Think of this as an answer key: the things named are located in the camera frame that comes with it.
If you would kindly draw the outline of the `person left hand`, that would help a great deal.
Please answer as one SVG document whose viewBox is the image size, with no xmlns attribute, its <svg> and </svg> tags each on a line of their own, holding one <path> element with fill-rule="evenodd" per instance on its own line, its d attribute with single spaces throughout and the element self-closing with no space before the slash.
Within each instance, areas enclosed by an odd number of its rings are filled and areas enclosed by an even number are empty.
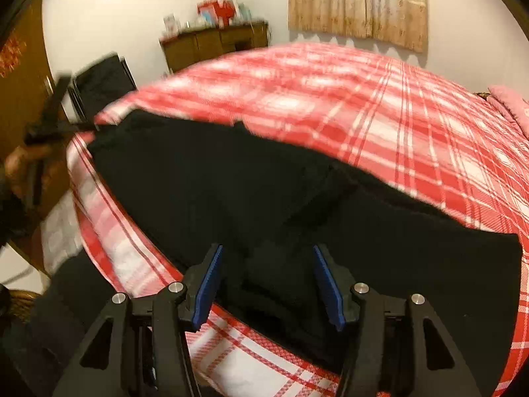
<svg viewBox="0 0 529 397">
<path fill-rule="evenodd" d="M 43 165 L 40 201 L 30 211 L 43 219 L 69 189 L 64 144 L 18 146 L 1 164 L 1 215 L 8 220 L 23 216 L 26 201 L 35 188 L 39 164 Z"/>
</svg>

